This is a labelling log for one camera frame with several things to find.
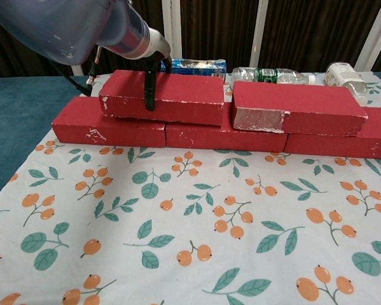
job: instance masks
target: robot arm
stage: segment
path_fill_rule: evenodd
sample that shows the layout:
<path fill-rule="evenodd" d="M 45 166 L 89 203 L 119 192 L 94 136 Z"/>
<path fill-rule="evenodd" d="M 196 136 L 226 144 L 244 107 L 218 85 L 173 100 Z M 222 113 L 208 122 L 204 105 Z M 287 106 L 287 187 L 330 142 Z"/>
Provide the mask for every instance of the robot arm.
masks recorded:
<path fill-rule="evenodd" d="M 60 64 L 83 63 L 95 44 L 127 59 L 147 58 L 149 110 L 154 107 L 157 62 L 171 66 L 168 42 L 127 0 L 0 0 L 0 24 L 30 49 Z"/>

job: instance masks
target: white post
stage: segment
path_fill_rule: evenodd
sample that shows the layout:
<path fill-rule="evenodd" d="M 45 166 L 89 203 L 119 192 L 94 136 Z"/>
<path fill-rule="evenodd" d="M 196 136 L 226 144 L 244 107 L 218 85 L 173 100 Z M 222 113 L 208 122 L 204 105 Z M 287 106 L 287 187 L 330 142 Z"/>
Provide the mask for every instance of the white post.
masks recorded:
<path fill-rule="evenodd" d="M 251 57 L 249 66 L 257 68 L 258 60 L 260 59 L 262 36 L 264 34 L 265 19 L 267 17 L 268 0 L 260 0 L 258 11 L 256 13 L 255 30 L 253 47 L 251 49 Z"/>
<path fill-rule="evenodd" d="M 71 70 L 73 71 L 74 76 L 82 76 L 84 75 L 83 69 L 81 68 L 81 65 L 71 65 Z"/>
<path fill-rule="evenodd" d="M 366 42 L 364 43 L 363 49 L 358 56 L 354 70 L 356 71 L 371 71 L 377 60 L 378 55 L 381 52 L 381 8 L 375 18 L 373 27 Z"/>
<path fill-rule="evenodd" d="M 172 58 L 182 58 L 180 0 L 162 0 L 163 30 Z"/>

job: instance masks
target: stacked blocks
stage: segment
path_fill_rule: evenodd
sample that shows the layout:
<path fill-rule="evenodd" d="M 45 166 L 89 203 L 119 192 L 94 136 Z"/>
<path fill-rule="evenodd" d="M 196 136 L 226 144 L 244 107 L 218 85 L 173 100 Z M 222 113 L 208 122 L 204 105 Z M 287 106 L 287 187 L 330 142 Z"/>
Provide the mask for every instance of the stacked blocks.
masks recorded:
<path fill-rule="evenodd" d="M 341 87 L 236 82 L 224 103 L 221 78 L 159 73 L 148 111 L 144 73 L 115 71 L 99 98 L 73 98 L 52 126 L 61 142 L 381 159 L 381 108 Z"/>

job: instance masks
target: white bottle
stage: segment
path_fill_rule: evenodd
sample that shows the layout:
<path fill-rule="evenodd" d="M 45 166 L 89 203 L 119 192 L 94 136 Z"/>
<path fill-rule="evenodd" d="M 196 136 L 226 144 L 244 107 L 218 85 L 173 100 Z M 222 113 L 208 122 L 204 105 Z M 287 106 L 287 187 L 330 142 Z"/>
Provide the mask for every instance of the white bottle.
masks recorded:
<path fill-rule="evenodd" d="M 312 85 L 315 82 L 315 76 L 306 76 L 289 69 L 239 67 L 233 70 L 232 80 L 233 83 L 234 81 L 261 81 L 276 84 Z"/>
<path fill-rule="evenodd" d="M 326 84 L 328 86 L 347 87 L 360 106 L 367 104 L 367 84 L 361 76 L 347 62 L 335 62 L 326 70 Z"/>

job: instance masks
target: red wooden block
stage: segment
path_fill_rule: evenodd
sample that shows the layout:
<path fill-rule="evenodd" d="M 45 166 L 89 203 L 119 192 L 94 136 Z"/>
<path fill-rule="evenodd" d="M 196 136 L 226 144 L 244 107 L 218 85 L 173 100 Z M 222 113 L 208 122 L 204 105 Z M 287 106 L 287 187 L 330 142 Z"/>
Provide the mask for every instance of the red wooden block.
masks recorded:
<path fill-rule="evenodd" d="M 220 126 L 167 123 L 168 147 L 234 149 L 241 151 L 282 151 L 286 134 L 235 130 L 231 122 L 231 103 L 224 103 Z"/>
<path fill-rule="evenodd" d="M 284 152 L 381 159 L 381 108 L 367 108 L 368 120 L 356 137 L 288 135 Z"/>
<path fill-rule="evenodd" d="M 97 97 L 74 97 L 52 123 L 63 143 L 165 147 L 165 123 L 107 118 Z"/>
<path fill-rule="evenodd" d="M 234 128 L 353 136 L 367 115 L 343 87 L 235 82 Z"/>
<path fill-rule="evenodd" d="M 144 101 L 144 73 L 117 70 L 102 87 L 99 98 L 106 116 L 220 125 L 223 80 L 158 73 L 155 111 L 148 111 Z"/>

